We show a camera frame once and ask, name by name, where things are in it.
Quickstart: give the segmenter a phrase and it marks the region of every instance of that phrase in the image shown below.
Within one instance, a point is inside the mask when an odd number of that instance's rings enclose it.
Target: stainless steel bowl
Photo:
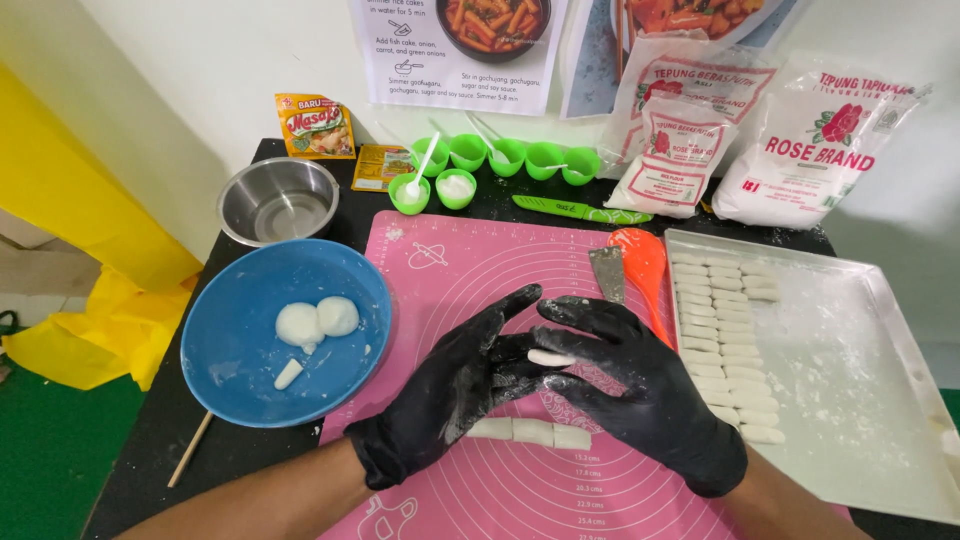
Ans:
[[[233,175],[217,211],[224,233],[248,246],[323,236],[340,187],[323,166],[300,158],[263,160]]]

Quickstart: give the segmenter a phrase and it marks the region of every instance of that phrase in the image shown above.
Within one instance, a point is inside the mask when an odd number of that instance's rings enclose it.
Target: green cup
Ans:
[[[470,193],[469,197],[462,197],[460,199],[451,199],[445,196],[444,192],[440,190],[440,181],[450,175],[455,175],[455,174],[458,174],[466,178],[467,180],[470,181],[471,184],[473,184],[473,192]],[[440,197],[440,202],[444,203],[444,206],[451,210],[459,210],[465,207],[466,205],[470,204],[470,201],[473,200],[473,195],[475,195],[477,192],[476,179],[473,178],[473,175],[471,175],[468,171],[465,171],[463,169],[446,169],[444,172],[440,173],[440,176],[437,177],[436,184],[437,184],[437,196]]]
[[[600,157],[592,148],[586,146],[567,150],[564,154],[564,163],[566,167],[561,170],[564,172],[564,180],[570,185],[586,184],[593,180],[600,170]]]
[[[420,189],[426,191],[426,197],[420,197],[420,200],[412,205],[401,203],[396,199],[396,192],[412,182],[416,177],[417,173],[398,174],[387,186],[387,193],[390,193],[390,202],[394,203],[396,209],[407,215],[419,214],[426,208],[426,204],[430,200],[430,182],[424,177],[420,177]]]
[[[433,137],[425,137],[414,143],[412,150],[414,155],[410,157],[410,160],[414,163],[414,168],[420,170],[420,160],[417,159],[417,156],[422,156],[426,154],[426,149],[430,148],[430,139]],[[433,155],[429,163],[427,163],[426,168],[423,169],[423,176],[434,177],[444,172],[446,169],[446,162],[450,158],[450,147],[446,145],[442,140],[437,140],[437,146],[433,149]]]
[[[501,163],[493,159],[493,152],[487,152],[487,161],[490,162],[490,167],[499,177],[514,176],[523,166],[523,160],[527,157],[526,147],[514,138],[500,138],[493,142],[493,148],[503,152],[503,155],[510,160],[509,163]]]
[[[557,174],[557,169],[545,169],[564,162],[564,153],[552,142],[535,142],[527,147],[527,174],[534,180],[546,180]]]
[[[453,160],[453,166],[460,170],[469,173],[477,170],[486,156],[487,145],[477,135],[457,135],[450,140],[450,159]]]

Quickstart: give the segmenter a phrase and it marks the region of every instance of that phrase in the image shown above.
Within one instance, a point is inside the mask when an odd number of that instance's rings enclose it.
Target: forearm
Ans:
[[[869,540],[747,446],[747,474],[724,501],[746,540]]]
[[[349,440],[198,495],[119,540],[313,540],[372,495]]]

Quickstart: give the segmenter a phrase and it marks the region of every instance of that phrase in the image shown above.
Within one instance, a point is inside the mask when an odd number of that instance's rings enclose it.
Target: recipe poster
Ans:
[[[370,101],[541,115],[567,0],[353,0]]]
[[[771,49],[808,0],[583,0],[566,45],[560,118],[610,114],[630,58],[630,32],[703,30],[709,39]],[[617,9],[622,10],[616,31]],[[616,49],[623,63],[617,66]]]

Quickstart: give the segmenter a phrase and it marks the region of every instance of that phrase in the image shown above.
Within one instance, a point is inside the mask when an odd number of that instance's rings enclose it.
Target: hand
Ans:
[[[531,333],[499,334],[542,291],[527,285],[449,331],[386,410],[347,426],[370,489],[400,484],[440,459],[493,408],[537,391],[556,368],[526,359]]]
[[[543,300],[545,319],[596,335],[534,329],[543,349],[585,360],[626,386],[620,397],[567,373],[546,386],[610,435],[677,472],[701,497],[720,497],[743,480],[747,454],[735,428],[707,408],[680,357],[619,304],[563,296]]]

